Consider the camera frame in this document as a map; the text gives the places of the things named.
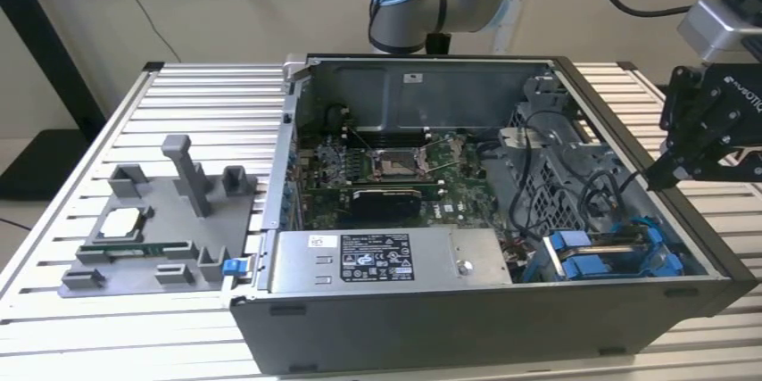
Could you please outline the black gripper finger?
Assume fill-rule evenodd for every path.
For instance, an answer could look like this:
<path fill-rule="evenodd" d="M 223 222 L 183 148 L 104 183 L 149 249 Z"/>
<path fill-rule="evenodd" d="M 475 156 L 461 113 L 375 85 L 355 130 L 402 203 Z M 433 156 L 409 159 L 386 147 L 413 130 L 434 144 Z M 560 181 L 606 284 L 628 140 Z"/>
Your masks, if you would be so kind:
<path fill-rule="evenodd" d="M 740 149 L 750 149 L 752 153 L 734 165 L 721 164 L 721 160 Z M 676 142 L 676 152 L 678 165 L 694 181 L 761 181 L 761 132 L 750 135 L 730 131 L 697 133 Z"/>
<path fill-rule="evenodd" d="M 705 129 L 701 117 L 706 110 L 701 101 L 708 67 L 680 66 L 672 73 L 660 118 L 660 127 L 668 132 L 661 155 L 646 169 L 649 190 L 673 188 L 681 180 L 693 177 L 708 161 Z"/>

